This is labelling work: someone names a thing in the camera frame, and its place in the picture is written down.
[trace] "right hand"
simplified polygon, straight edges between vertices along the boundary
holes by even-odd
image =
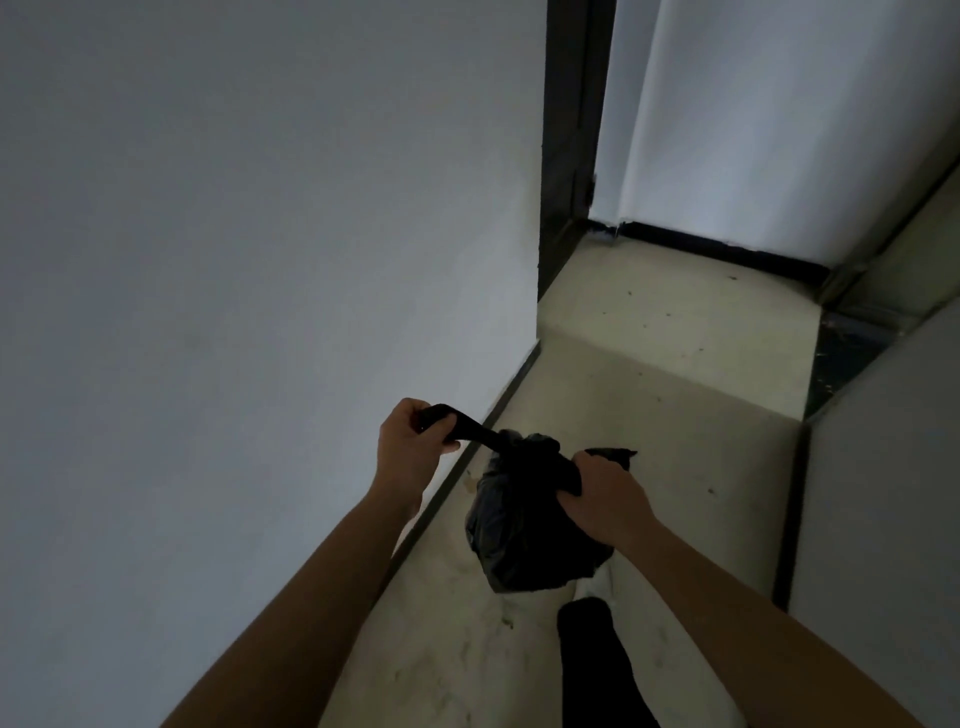
[[[557,500],[590,538],[623,552],[660,524],[643,488],[619,465],[582,450],[573,462],[580,470],[582,494],[557,491]]]

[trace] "black baseboard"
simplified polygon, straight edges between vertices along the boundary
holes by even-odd
[[[510,384],[507,385],[507,388],[503,391],[503,394],[500,395],[500,399],[496,401],[496,404],[493,406],[490,415],[483,422],[484,427],[493,427],[496,425],[496,421],[500,419],[500,415],[503,414],[503,410],[506,409],[507,404],[513,398],[523,379],[533,368],[534,362],[537,361],[538,356],[540,356],[540,342],[537,342],[534,350],[530,352],[530,355],[527,356],[526,360],[520,366],[519,371],[514,375],[514,378],[511,379]],[[406,535],[406,538],[403,539],[403,543],[401,543],[394,552],[394,556],[390,560],[390,567],[387,569],[387,574],[383,577],[383,582],[380,584],[380,591],[377,593],[378,599],[390,584],[391,580],[393,580],[394,576],[396,576],[396,573],[403,565],[403,562],[407,560],[407,556],[409,556],[410,552],[413,551],[414,546],[417,545],[417,541],[420,540],[420,536],[423,535],[423,532],[427,529],[427,526],[430,525],[430,522],[433,521],[434,517],[440,511],[441,506],[444,505],[446,497],[450,495],[450,492],[460,481],[460,477],[467,470],[470,460],[473,459],[473,456],[479,449],[479,443],[469,443],[463,449],[460,457],[457,458],[457,462],[454,463],[453,468],[450,469],[450,473],[446,478],[444,478],[444,482],[441,483],[440,488],[437,489],[437,492],[430,499],[430,502],[426,504],[426,508],[423,509],[423,512],[420,514],[420,517],[417,519],[414,527],[410,529],[410,533]]]
[[[810,460],[810,425],[800,425],[797,446],[793,452],[793,472],[790,474],[790,491],[786,500],[786,515],[783,518],[783,535],[780,538],[780,557],[774,577],[771,601],[784,612],[790,607],[793,589],[793,572],[797,566],[797,544],[800,541],[800,525],[804,515],[804,490],[806,466]]]
[[[808,260],[798,260],[797,258],[787,257],[786,255],[738,248],[735,245],[728,245],[719,240],[711,240],[708,237],[691,235],[688,232],[672,231],[667,228],[658,228],[645,223],[622,223],[620,227],[617,228],[616,234],[623,235],[624,237],[632,237],[634,240],[640,240],[644,243],[662,245],[664,248],[673,248],[674,250],[684,251],[685,253],[704,255],[717,260],[724,260],[728,263],[742,265],[746,268],[754,268],[764,273],[772,273],[775,276],[798,280],[815,288],[823,285],[830,273],[830,269],[827,266],[811,263]]]

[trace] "hand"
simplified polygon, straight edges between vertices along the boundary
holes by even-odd
[[[557,491],[557,500],[590,538],[622,553],[638,536],[660,525],[643,488],[619,465],[582,450],[573,462],[580,469],[582,494]]]
[[[447,415],[423,433],[414,430],[414,417],[430,405],[421,400],[402,400],[380,426],[376,447],[376,476],[370,495],[395,500],[407,519],[420,511],[423,490],[437,470],[440,456],[460,449],[460,443],[444,439],[457,424]]]

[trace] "narrow corridor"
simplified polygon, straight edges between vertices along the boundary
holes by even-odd
[[[549,434],[567,455],[637,449],[632,472],[658,516],[769,594],[819,314],[791,281],[585,239],[540,302],[542,354],[497,426]],[[560,726],[555,618],[573,586],[491,592],[464,537],[488,457],[481,449],[374,608],[324,728]],[[617,631],[661,726],[742,726],[660,598],[614,559]]]

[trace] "left hand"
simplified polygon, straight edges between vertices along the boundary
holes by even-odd
[[[414,430],[416,413],[428,406],[422,400],[401,400],[380,426],[376,447],[376,476],[370,495],[397,500],[408,520],[419,512],[423,491],[440,456],[460,449],[459,442],[444,442],[457,424],[455,415],[447,415],[423,433]]]

